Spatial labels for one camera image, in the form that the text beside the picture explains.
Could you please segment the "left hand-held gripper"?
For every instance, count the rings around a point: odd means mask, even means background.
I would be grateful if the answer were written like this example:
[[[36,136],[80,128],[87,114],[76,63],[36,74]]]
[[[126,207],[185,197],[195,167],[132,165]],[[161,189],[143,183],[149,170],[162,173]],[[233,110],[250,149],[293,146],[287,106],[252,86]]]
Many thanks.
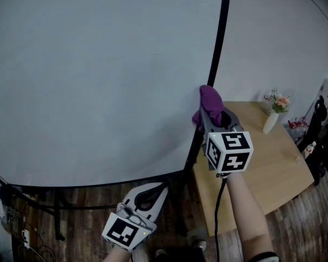
[[[164,182],[146,183],[131,189],[117,205],[103,229],[108,242],[133,252],[156,230],[154,223],[165,202],[168,187]]]

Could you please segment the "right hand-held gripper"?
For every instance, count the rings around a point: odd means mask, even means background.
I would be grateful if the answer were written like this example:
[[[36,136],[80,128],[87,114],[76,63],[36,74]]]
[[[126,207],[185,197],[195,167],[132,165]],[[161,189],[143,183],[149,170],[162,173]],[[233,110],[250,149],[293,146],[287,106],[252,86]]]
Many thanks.
[[[229,131],[229,127],[240,125],[235,113],[229,109],[222,112],[222,120],[216,126],[204,107],[200,107],[200,117],[204,130],[204,156],[210,171],[217,177],[233,172],[245,171],[254,152],[249,132]]]

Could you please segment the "purple cleaning cloth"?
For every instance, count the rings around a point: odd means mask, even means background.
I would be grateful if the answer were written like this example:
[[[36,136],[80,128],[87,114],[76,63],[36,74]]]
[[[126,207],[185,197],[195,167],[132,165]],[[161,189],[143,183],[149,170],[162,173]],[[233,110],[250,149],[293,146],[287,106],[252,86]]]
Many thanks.
[[[211,122],[217,126],[221,126],[222,112],[224,105],[220,94],[211,86],[202,85],[199,88],[200,106],[202,106],[209,115]]]

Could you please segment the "whiteboard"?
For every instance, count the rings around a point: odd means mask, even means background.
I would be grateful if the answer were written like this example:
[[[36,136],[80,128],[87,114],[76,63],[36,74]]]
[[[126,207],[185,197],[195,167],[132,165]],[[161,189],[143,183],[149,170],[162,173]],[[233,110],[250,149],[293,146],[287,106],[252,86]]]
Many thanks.
[[[183,170],[221,0],[0,0],[0,175],[91,186]]]

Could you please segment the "person's left forearm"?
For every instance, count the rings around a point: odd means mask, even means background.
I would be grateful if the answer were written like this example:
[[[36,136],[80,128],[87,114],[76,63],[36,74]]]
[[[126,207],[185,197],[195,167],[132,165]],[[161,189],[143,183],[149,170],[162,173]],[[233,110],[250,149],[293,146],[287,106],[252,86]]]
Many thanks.
[[[102,262],[129,262],[131,253],[119,246],[114,246]]]

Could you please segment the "person's right forearm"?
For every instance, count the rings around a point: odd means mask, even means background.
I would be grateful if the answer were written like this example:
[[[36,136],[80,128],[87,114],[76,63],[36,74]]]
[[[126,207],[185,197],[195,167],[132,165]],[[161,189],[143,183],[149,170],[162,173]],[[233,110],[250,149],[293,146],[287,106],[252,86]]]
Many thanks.
[[[240,173],[227,178],[243,259],[246,262],[279,262],[265,215]]]

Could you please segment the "white ribbed vase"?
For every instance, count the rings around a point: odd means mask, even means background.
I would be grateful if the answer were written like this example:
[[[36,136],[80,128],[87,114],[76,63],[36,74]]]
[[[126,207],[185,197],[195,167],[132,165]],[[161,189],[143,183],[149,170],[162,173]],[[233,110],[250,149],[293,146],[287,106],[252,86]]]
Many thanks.
[[[268,119],[266,120],[262,132],[264,134],[268,134],[270,132],[270,130],[273,128],[273,126],[275,125],[277,119],[278,119],[279,114],[276,112],[273,112],[269,115]]]

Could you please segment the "small white cup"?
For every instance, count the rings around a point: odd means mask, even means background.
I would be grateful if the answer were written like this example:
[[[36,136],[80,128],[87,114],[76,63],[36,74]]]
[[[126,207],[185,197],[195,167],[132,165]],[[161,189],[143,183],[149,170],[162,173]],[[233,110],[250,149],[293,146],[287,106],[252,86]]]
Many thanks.
[[[273,105],[273,95],[274,95],[274,90],[271,89],[264,95],[264,101],[265,101],[265,108],[264,111],[266,114],[270,115],[272,112],[272,105]]]

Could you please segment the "pink flower bouquet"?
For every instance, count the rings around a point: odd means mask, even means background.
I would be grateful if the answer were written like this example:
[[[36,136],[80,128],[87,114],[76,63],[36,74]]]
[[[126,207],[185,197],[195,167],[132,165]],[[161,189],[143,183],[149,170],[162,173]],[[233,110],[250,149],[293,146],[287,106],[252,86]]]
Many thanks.
[[[290,96],[284,96],[278,93],[276,88],[271,90],[270,98],[272,99],[272,110],[277,114],[288,112],[290,105]]]

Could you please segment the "person's dark trousers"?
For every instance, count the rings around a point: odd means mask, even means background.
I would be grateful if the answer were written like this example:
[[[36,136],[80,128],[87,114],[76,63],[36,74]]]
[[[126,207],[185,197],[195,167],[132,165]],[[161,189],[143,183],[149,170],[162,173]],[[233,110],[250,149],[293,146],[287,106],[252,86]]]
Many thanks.
[[[150,262],[206,262],[204,252],[192,247],[167,251],[168,255],[151,259]]]

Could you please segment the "light wooden table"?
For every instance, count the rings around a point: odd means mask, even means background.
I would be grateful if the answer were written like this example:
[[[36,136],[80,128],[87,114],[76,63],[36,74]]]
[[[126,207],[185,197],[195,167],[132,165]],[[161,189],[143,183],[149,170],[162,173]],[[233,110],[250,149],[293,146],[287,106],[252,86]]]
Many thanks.
[[[268,115],[259,102],[225,102],[234,112],[242,127],[250,133],[254,147],[251,161],[243,178],[268,214],[310,186],[314,179],[300,151],[280,122],[276,122],[269,133],[262,131]],[[218,221],[214,211],[221,179],[215,171],[208,169],[207,158],[198,154],[194,176],[206,221],[207,234],[223,234],[236,228],[228,189],[225,188],[218,210]]]

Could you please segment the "person's right shoe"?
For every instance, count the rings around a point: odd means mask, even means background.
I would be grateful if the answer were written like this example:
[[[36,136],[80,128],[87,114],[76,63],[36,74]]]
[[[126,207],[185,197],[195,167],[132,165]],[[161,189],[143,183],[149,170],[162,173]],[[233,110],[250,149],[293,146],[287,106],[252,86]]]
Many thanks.
[[[204,252],[207,247],[207,242],[205,240],[196,240],[192,244],[192,249],[201,250]]]

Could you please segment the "clear bag with red items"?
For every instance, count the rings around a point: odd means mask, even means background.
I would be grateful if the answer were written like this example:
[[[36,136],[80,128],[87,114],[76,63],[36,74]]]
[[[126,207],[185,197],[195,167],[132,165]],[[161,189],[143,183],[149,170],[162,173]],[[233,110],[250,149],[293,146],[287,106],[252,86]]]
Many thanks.
[[[293,142],[297,144],[306,134],[308,130],[308,122],[305,117],[301,117],[300,119],[296,117],[293,121],[288,120],[286,130]]]

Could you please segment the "white bottle red label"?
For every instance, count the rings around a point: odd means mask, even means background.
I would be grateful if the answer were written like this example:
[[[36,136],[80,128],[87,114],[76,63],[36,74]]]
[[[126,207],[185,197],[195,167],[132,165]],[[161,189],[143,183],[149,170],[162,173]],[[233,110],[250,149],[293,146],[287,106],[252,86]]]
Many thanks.
[[[307,159],[309,155],[311,155],[314,151],[314,148],[316,146],[316,142],[312,142],[311,144],[309,144],[303,151],[302,151],[302,157],[304,159]]]

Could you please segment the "white power strip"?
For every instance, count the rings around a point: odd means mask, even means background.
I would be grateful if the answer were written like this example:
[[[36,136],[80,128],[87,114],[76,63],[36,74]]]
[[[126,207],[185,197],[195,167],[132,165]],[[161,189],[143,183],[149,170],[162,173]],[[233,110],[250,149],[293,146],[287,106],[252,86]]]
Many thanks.
[[[21,235],[22,235],[22,239],[23,239],[25,248],[30,249],[30,232],[27,229],[24,229],[21,232]]]

